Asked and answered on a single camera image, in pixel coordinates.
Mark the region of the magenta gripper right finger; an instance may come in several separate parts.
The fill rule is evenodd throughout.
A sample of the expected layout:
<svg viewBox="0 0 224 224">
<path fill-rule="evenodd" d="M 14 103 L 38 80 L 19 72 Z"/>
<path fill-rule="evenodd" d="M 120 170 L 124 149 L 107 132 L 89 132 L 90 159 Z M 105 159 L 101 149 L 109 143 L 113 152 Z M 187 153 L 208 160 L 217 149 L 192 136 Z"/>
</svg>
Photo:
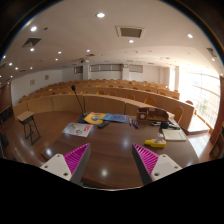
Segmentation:
<svg viewBox="0 0 224 224">
<path fill-rule="evenodd" d="M 137 144 L 132 144 L 132 154 L 144 185 L 182 169 L 167 154 L 158 155 Z"/>
</svg>

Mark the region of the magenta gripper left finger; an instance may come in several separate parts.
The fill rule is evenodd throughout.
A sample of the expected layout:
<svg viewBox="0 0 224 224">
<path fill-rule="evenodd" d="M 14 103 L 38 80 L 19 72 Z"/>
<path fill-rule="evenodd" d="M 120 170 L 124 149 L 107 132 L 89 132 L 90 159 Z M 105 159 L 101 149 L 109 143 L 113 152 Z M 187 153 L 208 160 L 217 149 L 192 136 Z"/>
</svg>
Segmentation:
<svg viewBox="0 0 224 224">
<path fill-rule="evenodd" d="M 87 143 L 65 155 L 54 155 L 41 166 L 41 169 L 79 185 L 90 153 L 91 147 Z"/>
</svg>

